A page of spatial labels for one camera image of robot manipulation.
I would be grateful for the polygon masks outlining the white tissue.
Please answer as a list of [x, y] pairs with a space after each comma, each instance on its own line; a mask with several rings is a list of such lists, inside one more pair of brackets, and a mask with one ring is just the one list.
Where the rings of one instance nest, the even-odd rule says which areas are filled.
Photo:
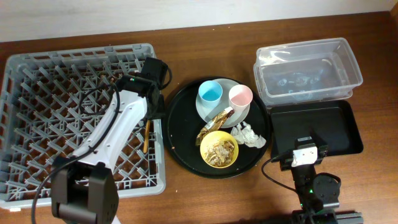
[[235, 138], [238, 144], [244, 144], [248, 147], [262, 148], [266, 144], [266, 140], [256, 134], [251, 125], [243, 121], [232, 128], [230, 135]]

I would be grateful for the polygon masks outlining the blue cup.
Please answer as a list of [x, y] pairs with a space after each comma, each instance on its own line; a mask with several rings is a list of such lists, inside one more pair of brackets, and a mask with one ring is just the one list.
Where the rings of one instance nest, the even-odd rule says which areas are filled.
[[213, 80], [203, 82], [198, 89], [199, 102], [209, 109], [215, 108], [223, 95], [222, 86]]

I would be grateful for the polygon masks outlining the wooden chopstick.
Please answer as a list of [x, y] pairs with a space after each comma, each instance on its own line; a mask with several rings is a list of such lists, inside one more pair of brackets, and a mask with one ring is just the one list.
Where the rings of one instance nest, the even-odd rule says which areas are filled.
[[146, 154], [149, 147], [150, 120], [147, 120], [144, 134], [143, 153]]

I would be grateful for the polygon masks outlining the food scraps with rice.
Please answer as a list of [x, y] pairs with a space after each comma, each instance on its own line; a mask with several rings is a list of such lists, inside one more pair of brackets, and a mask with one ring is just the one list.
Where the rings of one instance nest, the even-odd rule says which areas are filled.
[[214, 167], [225, 167], [233, 160], [234, 144], [230, 140], [214, 143], [205, 152], [205, 161]]

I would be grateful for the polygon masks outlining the yellow bowl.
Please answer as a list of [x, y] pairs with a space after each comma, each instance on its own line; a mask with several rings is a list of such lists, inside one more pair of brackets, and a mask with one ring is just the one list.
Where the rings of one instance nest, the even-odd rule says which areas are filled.
[[[214, 145], [214, 143], [218, 143], [219, 141], [225, 141], [225, 140], [230, 140], [230, 141], [232, 141], [233, 144], [234, 144], [234, 155], [233, 155], [233, 160], [232, 160], [232, 162], [231, 162], [229, 165], [225, 166], [225, 167], [214, 167], [214, 166], [209, 165], [209, 163], [207, 163], [207, 162], [205, 161], [205, 152], [206, 152], [206, 150], [207, 150], [209, 147], [211, 147], [212, 145]], [[224, 132], [224, 131], [213, 131], [212, 133], [207, 134], [207, 135], [204, 137], [204, 139], [202, 140], [202, 142], [201, 142], [201, 144], [200, 144], [200, 154], [201, 154], [202, 159], [203, 159], [209, 166], [214, 167], [214, 168], [217, 168], [217, 169], [224, 169], [224, 168], [227, 168], [227, 167], [231, 166], [231, 165], [236, 161], [236, 159], [238, 158], [238, 155], [239, 155], [239, 146], [238, 146], [238, 143], [237, 143], [237, 141], [235, 140], [235, 138], [232, 137], [232, 135], [230, 135], [229, 133]]]

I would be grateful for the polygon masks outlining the gold snack wrapper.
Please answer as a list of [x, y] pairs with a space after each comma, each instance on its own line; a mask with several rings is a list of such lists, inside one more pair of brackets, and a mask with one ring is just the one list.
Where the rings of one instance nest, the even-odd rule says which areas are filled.
[[234, 114], [234, 109], [232, 107], [225, 108], [222, 112], [218, 113], [214, 118], [207, 122], [204, 127], [200, 130], [196, 137], [195, 145], [199, 146], [204, 139], [204, 137], [213, 132], [219, 130], [225, 122], [232, 117]]

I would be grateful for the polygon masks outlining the pink cup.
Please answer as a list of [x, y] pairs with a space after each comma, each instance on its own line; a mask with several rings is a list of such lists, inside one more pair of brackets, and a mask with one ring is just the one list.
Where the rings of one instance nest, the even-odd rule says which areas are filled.
[[235, 85], [228, 93], [229, 105], [235, 112], [244, 111], [252, 102], [252, 90], [246, 85]]

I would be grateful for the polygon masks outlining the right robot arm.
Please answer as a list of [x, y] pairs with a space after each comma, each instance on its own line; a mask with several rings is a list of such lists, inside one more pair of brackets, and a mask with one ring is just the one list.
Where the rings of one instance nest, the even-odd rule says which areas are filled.
[[328, 152], [328, 144], [313, 129], [309, 135], [297, 138], [294, 148], [279, 159], [280, 169], [289, 170], [294, 181], [294, 191], [300, 201], [300, 210], [292, 212], [290, 223], [311, 224], [355, 224], [363, 223], [359, 212], [337, 214], [340, 206], [341, 179], [326, 172], [317, 173], [315, 166], [320, 164]]

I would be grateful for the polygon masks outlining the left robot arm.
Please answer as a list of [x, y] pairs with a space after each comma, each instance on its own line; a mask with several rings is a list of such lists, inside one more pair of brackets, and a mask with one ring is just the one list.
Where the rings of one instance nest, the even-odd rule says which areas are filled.
[[113, 223], [119, 205], [113, 177], [118, 157], [143, 119], [164, 115], [161, 90], [172, 80], [163, 61], [148, 57], [142, 70], [107, 86], [112, 94], [102, 118], [71, 157], [58, 156], [49, 175], [52, 215], [66, 223]]

